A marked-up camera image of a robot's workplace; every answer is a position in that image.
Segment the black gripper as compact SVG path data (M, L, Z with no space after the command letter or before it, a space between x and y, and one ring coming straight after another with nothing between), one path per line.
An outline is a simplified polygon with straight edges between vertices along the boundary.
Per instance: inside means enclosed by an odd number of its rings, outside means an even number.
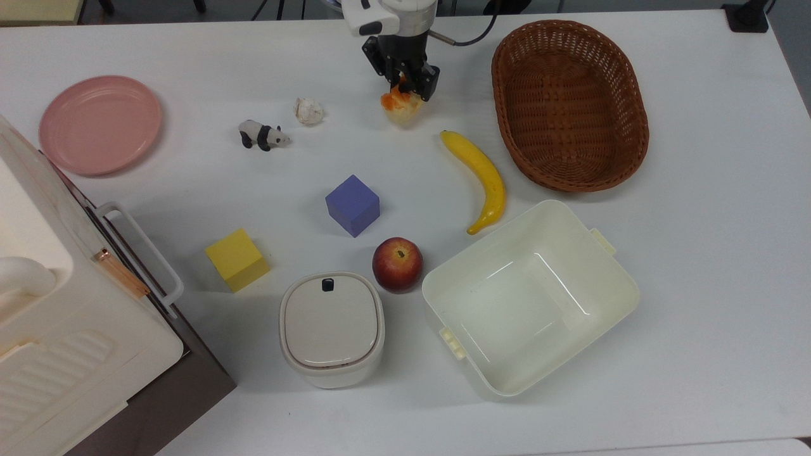
M408 92L420 100L429 102L437 89L440 69L428 63L426 55L428 34L379 35L368 37L362 51L377 75L383 76L389 84L397 83L397 72L403 72L402 64L408 69Z

